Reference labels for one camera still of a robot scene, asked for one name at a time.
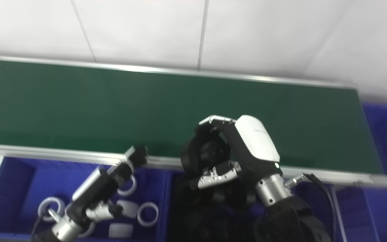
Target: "robotic hand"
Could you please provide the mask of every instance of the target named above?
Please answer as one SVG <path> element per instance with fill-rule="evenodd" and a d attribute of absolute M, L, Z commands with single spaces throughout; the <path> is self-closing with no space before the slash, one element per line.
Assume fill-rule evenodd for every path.
<path fill-rule="evenodd" d="M 146 163 L 146 147 L 131 147 L 126 158 L 108 170 L 97 167 L 72 196 L 72 205 L 62 217 L 49 210 L 56 224 L 44 232 L 32 235 L 32 242 L 71 242 L 91 222 L 123 216 L 123 208 L 107 201 L 134 174 L 135 168 Z"/>
<path fill-rule="evenodd" d="M 237 161 L 230 160 L 230 153 Z M 331 241 L 307 203 L 290 189 L 303 179 L 317 178 L 300 174 L 285 181 L 279 162 L 280 156 L 263 124 L 248 115 L 238 120 L 212 115 L 200 121 L 181 154 L 183 169 L 194 177 L 189 183 L 193 190 L 238 177 L 255 187 L 267 214 L 255 222 L 254 241 Z"/>

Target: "aluminum rail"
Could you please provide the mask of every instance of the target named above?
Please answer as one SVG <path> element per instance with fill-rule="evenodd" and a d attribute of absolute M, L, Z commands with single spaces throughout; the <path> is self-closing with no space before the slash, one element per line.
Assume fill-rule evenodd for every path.
<path fill-rule="evenodd" d="M 234 80 L 240 80 L 240 81 L 269 82 L 269 83 L 280 83 L 280 84 L 301 85 L 301 86 L 355 89 L 355 85 L 352 83 L 342 83 L 342 82 L 336 82 L 336 81 L 316 81 L 316 80 L 296 79 L 296 78 L 278 78 L 278 77 L 244 75 L 244 74 L 225 73 L 225 72 L 198 71 L 198 70 L 189 70 L 189 69 L 170 69 L 170 68 L 148 67 L 148 66 L 128 66 L 128 65 L 118 65 L 118 64 L 25 58 L 25 57 L 12 57 L 12 56 L 1 56 L 1 55 L 0 55 L 0 61 L 34 63 L 34 64 L 45 64 L 45 65 L 59 65 L 59 66 L 88 67 L 88 68 L 119 70 L 119 71 L 127 71 L 127 72 L 184 75 L 184 76 L 196 76 L 196 77 L 208 77 L 208 78 L 224 78 L 224 79 L 234 79 Z"/>
<path fill-rule="evenodd" d="M 124 154 L 118 153 L 7 145 L 0 145 L 0 155 L 18 158 L 74 161 L 107 165 L 118 164 L 120 159 L 125 157 Z M 147 162 L 147 166 L 152 168 L 182 170 L 180 158 L 150 156 Z M 281 166 L 281 169 L 285 178 L 290 178 L 299 173 L 313 173 L 323 182 L 329 184 L 365 187 L 387 187 L 387 175 L 290 166 Z"/>

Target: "white plastic ring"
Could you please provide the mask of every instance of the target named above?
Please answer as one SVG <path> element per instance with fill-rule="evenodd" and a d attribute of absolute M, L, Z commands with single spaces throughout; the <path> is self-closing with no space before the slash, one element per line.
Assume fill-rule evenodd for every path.
<path fill-rule="evenodd" d="M 142 218 L 141 218 L 141 212 L 145 209 L 145 208 L 153 208 L 155 211 L 156 211 L 156 217 L 155 219 L 153 219 L 152 221 L 150 222 L 145 222 Z M 140 208 L 138 209 L 138 213 L 137 213 L 137 219 L 138 219 L 138 222 L 140 223 L 141 226 L 143 227 L 152 227 L 153 225 L 156 224 L 156 222 L 158 222 L 158 216 L 159 216 L 159 208 L 156 204 L 152 203 L 152 202 L 145 202 L 143 203 Z"/>
<path fill-rule="evenodd" d="M 84 232 L 77 236 L 77 238 L 86 238 L 89 237 L 93 231 L 95 230 L 95 222 L 90 222 L 89 228 Z"/>
<path fill-rule="evenodd" d="M 50 204 L 52 203 L 57 203 L 58 204 L 58 210 L 56 211 L 56 213 L 59 215 L 59 216 L 63 216 L 63 212 L 65 210 L 65 203 L 63 202 L 62 199 L 60 198 L 57 198 L 57 197 L 48 197 L 46 199 L 44 199 L 40 205 L 38 206 L 38 216 L 40 216 L 41 214 L 46 214 L 47 213 L 47 207 L 49 207 Z M 55 221 L 52 216 L 49 216 L 49 215 L 43 215 L 43 221 L 45 222 L 53 222 Z"/>
<path fill-rule="evenodd" d="M 72 203 L 68 204 L 65 208 L 65 214 L 67 213 L 67 210 L 71 207 Z M 90 222 L 89 228 L 84 232 L 77 236 L 77 238 L 86 238 L 89 237 L 93 231 L 95 230 L 95 222 Z"/>
<path fill-rule="evenodd" d="M 131 175 L 132 187 L 128 190 L 121 190 L 120 188 L 117 190 L 117 193 L 121 196 L 127 197 L 131 196 L 135 190 L 137 189 L 137 179 L 135 179 L 134 175 Z"/>

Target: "black cable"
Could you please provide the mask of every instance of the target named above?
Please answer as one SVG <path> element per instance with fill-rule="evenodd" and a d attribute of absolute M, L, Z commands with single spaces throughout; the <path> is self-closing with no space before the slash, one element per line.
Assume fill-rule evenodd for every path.
<path fill-rule="evenodd" d="M 315 184 L 327 196 L 329 208 L 331 209 L 331 212 L 332 212 L 332 227 L 331 227 L 330 238 L 331 238 L 331 241 L 334 242 L 335 241 L 335 234 L 336 234 L 336 230 L 337 230 L 337 214 L 335 212 L 334 202 L 332 200 L 331 195 L 329 194 L 328 188 L 314 174 L 306 174 L 306 173 L 304 173 L 304 176 L 306 176 L 307 179 L 312 181 L 313 184 Z"/>
<path fill-rule="evenodd" d="M 32 231 L 31 231 L 31 241 L 33 241 L 34 239 L 34 235 L 37 232 L 37 228 L 40 225 L 40 222 L 42 221 L 43 216 L 44 216 L 44 213 L 41 213 L 40 216 L 38 216 L 37 220 L 35 220 L 34 222 L 34 226 L 32 227 Z"/>

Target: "white wall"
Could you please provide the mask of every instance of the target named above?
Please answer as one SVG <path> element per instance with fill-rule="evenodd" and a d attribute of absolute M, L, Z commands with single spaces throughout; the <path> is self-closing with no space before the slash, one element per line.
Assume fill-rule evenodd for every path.
<path fill-rule="evenodd" d="M 0 0 L 0 55 L 344 81 L 387 102 L 387 1 Z"/>

